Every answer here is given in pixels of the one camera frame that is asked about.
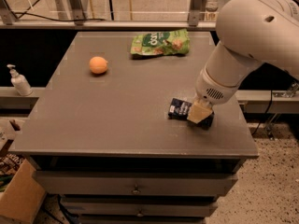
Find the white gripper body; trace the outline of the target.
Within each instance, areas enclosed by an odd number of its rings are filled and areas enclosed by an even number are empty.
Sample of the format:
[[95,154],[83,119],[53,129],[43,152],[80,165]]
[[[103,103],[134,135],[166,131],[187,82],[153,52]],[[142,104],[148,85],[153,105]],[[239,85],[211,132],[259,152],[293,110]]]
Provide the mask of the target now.
[[234,85],[221,84],[219,81],[215,81],[203,68],[196,79],[195,91],[200,100],[212,105],[221,105],[232,98],[239,85],[239,82]]

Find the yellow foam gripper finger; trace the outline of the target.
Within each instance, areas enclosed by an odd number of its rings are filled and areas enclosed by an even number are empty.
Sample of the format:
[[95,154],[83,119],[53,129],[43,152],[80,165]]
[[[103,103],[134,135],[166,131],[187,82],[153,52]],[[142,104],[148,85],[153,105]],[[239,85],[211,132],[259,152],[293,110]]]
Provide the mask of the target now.
[[208,101],[195,99],[188,113],[187,120],[198,124],[212,114],[212,105]]

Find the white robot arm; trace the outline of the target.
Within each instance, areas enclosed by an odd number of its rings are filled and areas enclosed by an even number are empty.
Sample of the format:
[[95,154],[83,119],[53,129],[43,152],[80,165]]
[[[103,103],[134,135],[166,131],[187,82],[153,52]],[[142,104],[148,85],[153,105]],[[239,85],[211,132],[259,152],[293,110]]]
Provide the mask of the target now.
[[206,119],[264,63],[299,77],[299,6],[293,0],[230,0],[217,17],[216,34],[218,45],[196,80],[187,120]]

